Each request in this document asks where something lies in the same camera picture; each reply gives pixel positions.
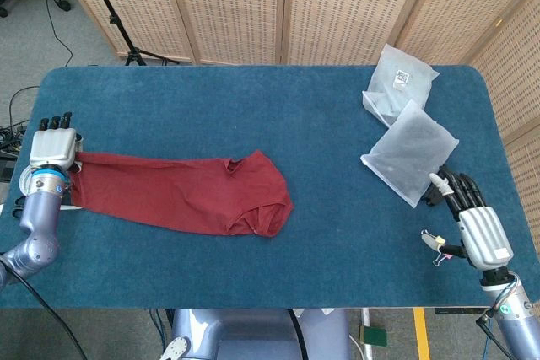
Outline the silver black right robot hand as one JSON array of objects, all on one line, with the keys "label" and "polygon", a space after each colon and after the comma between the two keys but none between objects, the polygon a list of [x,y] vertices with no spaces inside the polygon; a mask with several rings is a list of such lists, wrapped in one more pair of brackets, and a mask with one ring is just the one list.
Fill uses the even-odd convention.
[{"label": "silver black right robot hand", "polygon": [[429,174],[432,187],[445,200],[461,235],[459,245],[451,245],[439,235],[421,231],[421,239],[438,253],[438,266],[451,257],[466,259],[479,271],[506,267],[514,253],[503,225],[486,203],[477,183],[468,175],[456,174],[442,167]]}]

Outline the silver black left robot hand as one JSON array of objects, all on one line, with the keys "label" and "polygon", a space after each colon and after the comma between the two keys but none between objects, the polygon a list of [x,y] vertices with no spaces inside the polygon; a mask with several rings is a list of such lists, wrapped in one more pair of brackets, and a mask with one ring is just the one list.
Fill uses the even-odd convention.
[{"label": "silver black left robot hand", "polygon": [[76,158],[83,151],[84,138],[70,127],[72,112],[43,118],[34,133],[30,150],[30,167],[57,167],[64,172],[79,172],[83,164]]}]

